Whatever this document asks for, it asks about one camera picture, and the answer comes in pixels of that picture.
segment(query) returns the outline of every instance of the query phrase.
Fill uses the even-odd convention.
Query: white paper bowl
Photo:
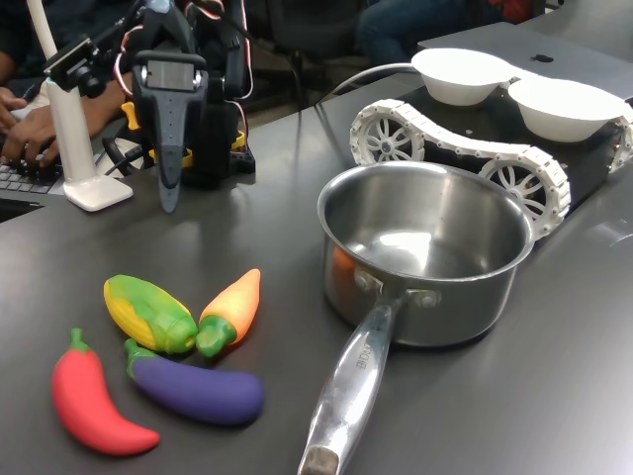
[[[532,133],[555,142],[581,142],[624,113],[619,97],[580,82],[546,77],[512,84],[509,96],[518,103]]]
[[[515,69],[496,56],[469,49],[425,49],[411,60],[428,93],[451,106],[474,106],[514,76]]]

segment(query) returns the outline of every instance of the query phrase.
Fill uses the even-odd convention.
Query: white track
[[[633,109],[628,108],[617,124],[624,132],[610,173],[633,158]],[[556,229],[570,209],[567,174],[549,153],[531,145],[483,142],[453,134],[402,101],[386,99],[364,108],[352,124],[349,141],[359,165],[424,160],[424,141],[485,160],[479,174],[496,179],[523,202],[534,220],[537,238]],[[535,199],[537,192],[540,200]]]

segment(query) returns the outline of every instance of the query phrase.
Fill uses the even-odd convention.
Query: stainless steel saucepan
[[[424,162],[357,167],[318,197],[325,295],[358,325],[320,394],[300,475],[338,475],[369,419],[392,340],[488,331],[533,245],[522,205],[491,181]]]

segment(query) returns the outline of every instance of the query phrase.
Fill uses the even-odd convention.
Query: gray table
[[[633,62],[631,0],[566,0],[521,26]]]
[[[364,105],[408,92],[389,78],[253,132],[254,185],[185,190],[159,210],[155,177],[96,215],[67,205],[0,225],[0,472],[7,474],[293,474],[320,387],[350,328],[324,302],[317,195],[351,165],[347,128]],[[395,347],[348,473],[620,475],[631,470],[633,241],[596,225],[633,223],[624,170],[522,265],[504,315],[480,343],[452,351]],[[621,230],[629,228],[619,224]],[[263,381],[252,426],[196,424],[157,407],[125,373],[125,336],[104,281],[151,280],[199,315],[229,282],[262,269],[262,301],[245,344],[218,362]],[[112,397],[161,444],[129,459],[98,455],[57,419],[50,375],[82,327]],[[187,362],[203,364],[196,354]]]

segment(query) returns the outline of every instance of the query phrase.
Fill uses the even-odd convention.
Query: lamp base
[[[134,192],[111,176],[95,175],[81,181],[65,182],[63,192],[71,203],[86,211],[99,211],[127,200]]]

